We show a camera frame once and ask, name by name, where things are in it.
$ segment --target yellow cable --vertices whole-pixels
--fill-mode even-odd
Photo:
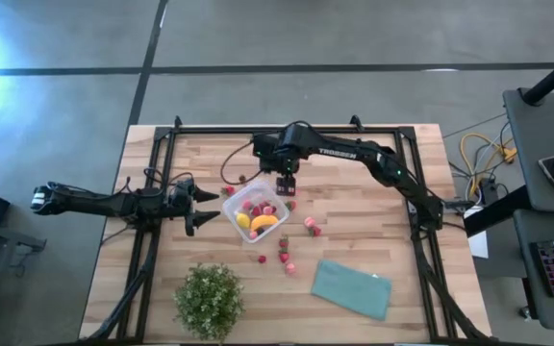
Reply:
[[[501,148],[498,144],[493,143],[492,140],[490,140],[487,136],[484,136],[484,135],[480,135],[480,134],[476,134],[476,133],[470,133],[470,134],[466,134],[465,136],[462,136],[461,137],[461,144],[460,144],[461,157],[463,158],[463,161],[466,163],[467,169],[469,170],[469,174],[473,175],[474,167],[472,167],[471,163],[469,163],[469,160],[467,159],[467,155],[466,155],[466,149],[465,149],[466,139],[468,139],[471,136],[476,136],[478,138],[484,139],[488,144],[492,144],[495,147],[495,151],[501,151]]]
[[[506,140],[506,142],[504,142],[503,144],[506,145],[506,144],[512,142],[513,140],[515,140],[515,139],[510,138],[510,139]],[[503,156],[503,150],[497,149],[492,153],[491,158],[487,161],[487,165],[485,166],[485,169],[482,170],[483,172],[486,171],[487,169],[489,169],[489,167],[491,167],[491,162],[493,161],[493,159],[495,159],[495,156],[497,154],[500,154],[500,155]],[[504,158],[504,160],[508,161],[509,159],[513,158],[514,156],[516,156],[516,153],[512,154],[511,156],[509,156],[507,158]],[[471,198],[473,196],[473,193],[475,192],[475,190],[476,190],[476,188],[477,188],[477,186],[478,186],[478,184],[480,183],[481,180],[482,180],[482,178],[478,178],[478,177],[476,177],[474,179],[473,185],[469,189],[469,198]]]

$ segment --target white paper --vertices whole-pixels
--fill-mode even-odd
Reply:
[[[473,207],[466,211],[465,218],[482,210],[480,207]],[[477,235],[471,236],[469,239],[469,251],[477,258],[489,258],[489,245],[487,244],[487,231],[483,231]]]

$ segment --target potted plant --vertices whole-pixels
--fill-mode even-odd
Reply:
[[[189,271],[173,294],[177,318],[195,337],[222,343],[244,312],[239,278],[224,264]]]

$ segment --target clear plastic container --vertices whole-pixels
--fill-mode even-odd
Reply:
[[[254,206],[258,206],[261,202],[267,201],[271,206],[276,208],[276,211],[273,214],[279,219],[279,221],[271,225],[269,228],[264,229],[264,232],[261,235],[258,235],[255,239],[251,239],[249,237],[250,230],[242,229],[237,223],[237,214],[239,212],[247,213],[250,219],[253,220],[253,216],[251,216],[250,212],[242,208],[242,204],[245,201],[250,201]],[[251,244],[268,235],[272,230],[276,229],[277,226],[290,217],[290,211],[284,202],[282,202],[282,200],[277,196],[270,185],[263,181],[250,184],[244,187],[241,191],[235,193],[223,203],[222,209],[230,222],[232,222],[237,231],[239,231],[240,236],[242,236],[246,242]]]

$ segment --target desk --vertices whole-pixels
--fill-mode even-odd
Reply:
[[[554,187],[538,164],[554,156],[554,93],[546,95],[538,107],[523,102],[518,90],[504,91],[503,96],[525,185],[470,216],[466,220],[470,234],[512,217],[515,210],[554,212]]]
[[[529,248],[530,243],[554,240],[554,214],[517,210],[515,212],[515,226],[520,249],[525,258],[529,290],[533,300],[533,302],[530,302],[533,303],[533,306],[530,305],[529,309],[535,309],[532,314],[540,320],[545,328],[554,329],[554,298],[550,298],[546,293],[540,271],[534,263]]]
[[[142,168],[149,162],[154,126],[133,126],[126,139],[116,181],[121,188],[131,177],[131,188],[144,184]],[[418,149],[427,185],[439,196],[454,195],[438,125],[415,125]],[[394,147],[386,135],[343,135],[372,139]],[[227,155],[247,142],[249,135],[177,135],[171,176],[189,171],[204,190],[217,192],[224,183],[219,167]],[[250,149],[234,156],[225,174],[236,179],[258,169]],[[262,177],[274,185],[274,175]],[[152,285],[145,342],[198,342],[173,321],[176,308],[171,294],[197,262],[230,266],[245,286],[246,313],[226,339],[228,343],[378,343],[428,341],[410,227],[403,197],[378,184],[359,162],[313,156],[301,161],[296,175],[297,209],[285,224],[257,244],[242,241],[224,215],[187,237],[183,221],[165,220]],[[202,203],[199,210],[221,210],[223,199]],[[307,235],[302,221],[317,220],[323,234]],[[446,220],[458,222],[457,218]],[[123,228],[109,219],[104,236]],[[290,258],[297,273],[287,277],[277,259],[277,241],[290,236]],[[485,334],[491,334],[466,234],[446,227],[438,233],[448,288],[465,314]],[[121,297],[134,233],[129,231],[106,243],[97,260],[80,336],[93,333]],[[268,262],[258,264],[258,255]],[[309,292],[320,259],[392,279],[387,320],[375,321]],[[442,325],[439,299],[434,299]],[[134,304],[131,323],[136,324]]]

